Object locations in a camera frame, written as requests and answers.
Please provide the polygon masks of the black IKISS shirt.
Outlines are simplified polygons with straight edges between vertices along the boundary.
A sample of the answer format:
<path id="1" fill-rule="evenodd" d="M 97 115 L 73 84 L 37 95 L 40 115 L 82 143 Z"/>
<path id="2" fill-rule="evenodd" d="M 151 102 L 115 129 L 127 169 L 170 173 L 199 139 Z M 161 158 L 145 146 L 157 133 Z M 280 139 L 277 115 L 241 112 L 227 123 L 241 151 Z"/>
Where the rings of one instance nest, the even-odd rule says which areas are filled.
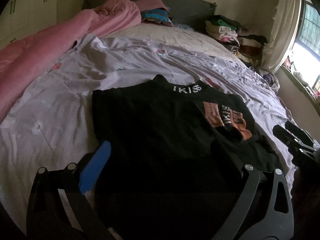
<path id="1" fill-rule="evenodd" d="M 161 75 L 92 94 L 94 133 L 111 144 L 95 186 L 101 220 L 123 239 L 211 239 L 240 194 L 233 156 L 281 167 L 243 100 Z"/>

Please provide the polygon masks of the clothes bag beside bed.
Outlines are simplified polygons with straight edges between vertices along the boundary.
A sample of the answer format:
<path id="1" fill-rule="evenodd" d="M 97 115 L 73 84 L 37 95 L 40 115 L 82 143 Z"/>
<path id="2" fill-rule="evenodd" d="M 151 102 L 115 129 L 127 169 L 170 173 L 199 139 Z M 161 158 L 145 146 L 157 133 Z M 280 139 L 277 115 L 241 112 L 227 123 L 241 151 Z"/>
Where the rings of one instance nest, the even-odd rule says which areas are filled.
<path id="1" fill-rule="evenodd" d="M 261 68 L 250 67 L 250 69 L 260 75 L 276 94 L 279 92 L 280 83 L 278 78 L 273 73 Z"/>

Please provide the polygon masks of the pile of mixed clothes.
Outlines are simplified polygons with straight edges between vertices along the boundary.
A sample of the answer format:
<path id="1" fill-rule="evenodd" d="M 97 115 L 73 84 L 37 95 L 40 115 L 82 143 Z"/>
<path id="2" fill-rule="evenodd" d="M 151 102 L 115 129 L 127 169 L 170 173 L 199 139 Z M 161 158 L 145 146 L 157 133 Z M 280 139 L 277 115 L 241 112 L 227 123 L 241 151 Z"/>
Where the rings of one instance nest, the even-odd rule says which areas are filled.
<path id="1" fill-rule="evenodd" d="M 239 22 L 222 15 L 210 16 L 205 21 L 207 34 L 223 45 L 249 68 L 261 66 L 267 38 L 246 29 Z"/>

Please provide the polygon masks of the cluttered window sill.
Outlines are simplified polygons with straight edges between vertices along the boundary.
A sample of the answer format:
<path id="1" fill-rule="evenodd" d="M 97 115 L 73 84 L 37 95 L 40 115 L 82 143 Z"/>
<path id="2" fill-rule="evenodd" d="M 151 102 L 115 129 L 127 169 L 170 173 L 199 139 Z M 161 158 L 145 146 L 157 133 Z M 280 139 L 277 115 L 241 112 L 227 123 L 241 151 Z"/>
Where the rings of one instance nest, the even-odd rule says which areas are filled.
<path id="1" fill-rule="evenodd" d="M 319 76 L 317 76 L 315 83 L 310 86 L 303 80 L 300 72 L 296 71 L 295 64 L 290 60 L 289 56 L 287 56 L 287 58 L 284 60 L 280 69 L 298 88 L 298 90 L 304 94 L 304 96 L 310 101 L 313 108 L 319 114 Z"/>

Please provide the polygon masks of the window with grille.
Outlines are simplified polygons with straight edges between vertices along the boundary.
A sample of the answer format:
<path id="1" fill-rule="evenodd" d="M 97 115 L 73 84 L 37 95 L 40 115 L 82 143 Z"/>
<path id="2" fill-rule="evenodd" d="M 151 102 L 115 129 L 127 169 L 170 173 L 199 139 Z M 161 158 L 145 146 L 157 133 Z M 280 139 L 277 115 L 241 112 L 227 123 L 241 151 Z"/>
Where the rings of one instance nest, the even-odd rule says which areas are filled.
<path id="1" fill-rule="evenodd" d="M 302 0 L 298 30 L 293 45 L 294 69 L 310 87 L 319 81 L 319 13 Z"/>

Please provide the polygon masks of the white strawberry print bedsheet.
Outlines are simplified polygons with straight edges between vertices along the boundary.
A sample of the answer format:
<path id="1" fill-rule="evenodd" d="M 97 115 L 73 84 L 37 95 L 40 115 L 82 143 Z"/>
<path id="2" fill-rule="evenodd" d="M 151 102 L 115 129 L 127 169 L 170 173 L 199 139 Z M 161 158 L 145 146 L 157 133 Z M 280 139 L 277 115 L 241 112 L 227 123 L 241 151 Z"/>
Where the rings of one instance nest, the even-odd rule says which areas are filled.
<path id="1" fill-rule="evenodd" d="M 202 81 L 239 95 L 267 137 L 292 185 L 292 155 L 272 134 L 290 111 L 256 73 L 211 38 L 189 34 L 160 38 L 86 35 L 46 68 L 1 122 L 1 204 L 22 231 L 37 169 L 60 169 L 97 146 L 90 115 L 96 89 L 128 87 L 163 75 L 179 87 Z"/>

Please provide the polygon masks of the cream curtain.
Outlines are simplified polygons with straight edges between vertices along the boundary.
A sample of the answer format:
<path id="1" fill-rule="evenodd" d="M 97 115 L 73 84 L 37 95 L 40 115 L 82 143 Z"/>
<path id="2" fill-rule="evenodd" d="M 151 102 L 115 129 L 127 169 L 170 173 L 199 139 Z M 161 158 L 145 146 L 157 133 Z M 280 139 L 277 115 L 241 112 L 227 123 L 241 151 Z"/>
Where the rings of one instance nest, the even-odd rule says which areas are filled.
<path id="1" fill-rule="evenodd" d="M 301 0 L 279 0 L 270 42 L 263 49 L 261 68 L 276 73 L 289 54 L 297 34 Z"/>

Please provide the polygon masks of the pink blanket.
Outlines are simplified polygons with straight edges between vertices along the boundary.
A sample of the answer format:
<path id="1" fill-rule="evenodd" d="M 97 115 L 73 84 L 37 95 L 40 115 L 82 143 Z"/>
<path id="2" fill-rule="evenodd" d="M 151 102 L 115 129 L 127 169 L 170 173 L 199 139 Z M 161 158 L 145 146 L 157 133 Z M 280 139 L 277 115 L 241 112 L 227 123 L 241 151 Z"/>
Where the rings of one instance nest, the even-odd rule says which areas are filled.
<path id="1" fill-rule="evenodd" d="M 165 7 L 161 0 L 106 0 L 71 20 L 7 45 L 1 50 L 1 119 L 29 84 L 52 67 L 76 40 L 86 34 L 102 37 L 133 27 L 142 21 L 141 12 Z"/>

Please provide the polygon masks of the cream mattress cover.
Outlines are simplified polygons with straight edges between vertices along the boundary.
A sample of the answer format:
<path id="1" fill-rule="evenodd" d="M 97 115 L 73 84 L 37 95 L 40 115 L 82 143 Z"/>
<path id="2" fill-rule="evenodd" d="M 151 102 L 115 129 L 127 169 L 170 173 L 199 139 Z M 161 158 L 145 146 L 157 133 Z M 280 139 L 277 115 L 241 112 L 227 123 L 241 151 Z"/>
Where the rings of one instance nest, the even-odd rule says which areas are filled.
<path id="1" fill-rule="evenodd" d="M 166 27 L 163 25 L 141 23 L 122 31 L 108 34 L 106 37 L 127 37 L 137 40 L 157 41 L 162 44 L 182 47 L 224 60 L 241 63 L 241 61 L 223 45 L 210 36 L 195 31 Z"/>

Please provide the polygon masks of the dark grey headboard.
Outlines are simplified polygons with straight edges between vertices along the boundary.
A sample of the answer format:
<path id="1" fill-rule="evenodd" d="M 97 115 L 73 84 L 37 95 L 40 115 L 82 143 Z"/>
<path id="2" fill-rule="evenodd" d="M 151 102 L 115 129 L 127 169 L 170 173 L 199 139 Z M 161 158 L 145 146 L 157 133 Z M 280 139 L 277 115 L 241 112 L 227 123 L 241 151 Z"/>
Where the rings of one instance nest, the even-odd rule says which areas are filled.
<path id="1" fill-rule="evenodd" d="M 105 1 L 84 0 L 82 9 L 93 9 Z M 162 2 L 169 8 L 169 17 L 174 23 L 186 24 L 193 29 L 204 27 L 204 22 L 208 17 L 213 16 L 216 11 L 216 3 L 204 0 L 162 0 Z"/>

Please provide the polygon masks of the cream wardrobe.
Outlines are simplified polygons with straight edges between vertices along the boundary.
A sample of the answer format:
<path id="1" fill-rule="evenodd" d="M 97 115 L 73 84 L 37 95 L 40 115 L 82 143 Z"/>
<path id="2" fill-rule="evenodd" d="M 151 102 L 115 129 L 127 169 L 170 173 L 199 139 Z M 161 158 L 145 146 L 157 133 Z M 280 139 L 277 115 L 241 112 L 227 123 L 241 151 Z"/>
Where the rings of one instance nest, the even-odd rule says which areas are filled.
<path id="1" fill-rule="evenodd" d="M 9 0 L 1 13 L 1 49 L 57 23 L 57 0 Z"/>

